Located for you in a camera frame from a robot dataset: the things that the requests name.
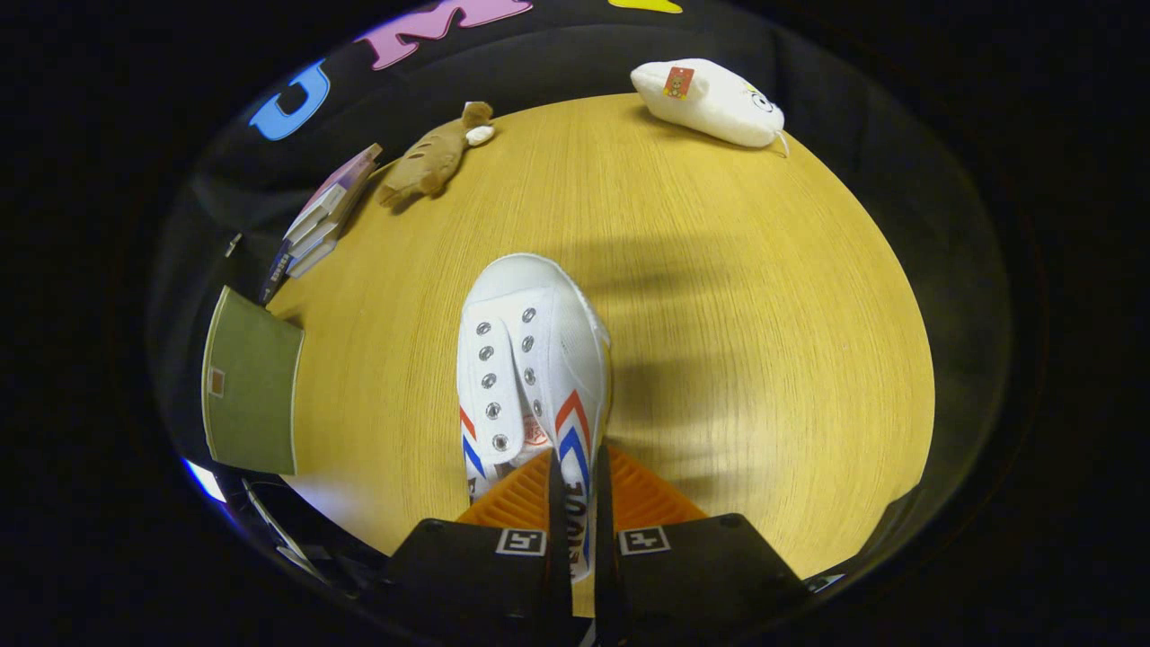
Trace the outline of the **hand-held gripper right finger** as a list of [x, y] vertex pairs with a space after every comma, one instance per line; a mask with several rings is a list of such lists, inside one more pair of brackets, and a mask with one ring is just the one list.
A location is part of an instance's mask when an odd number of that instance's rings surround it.
[[615, 529], [621, 452], [598, 450], [595, 624], [600, 644], [747, 644], [814, 595], [739, 513]]

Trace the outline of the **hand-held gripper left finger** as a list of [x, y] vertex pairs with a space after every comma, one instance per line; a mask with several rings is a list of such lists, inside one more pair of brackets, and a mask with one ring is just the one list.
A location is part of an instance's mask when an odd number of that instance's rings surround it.
[[564, 644], [572, 578], [562, 476], [544, 450], [480, 499], [478, 523], [421, 519], [382, 573], [388, 626], [414, 644]]

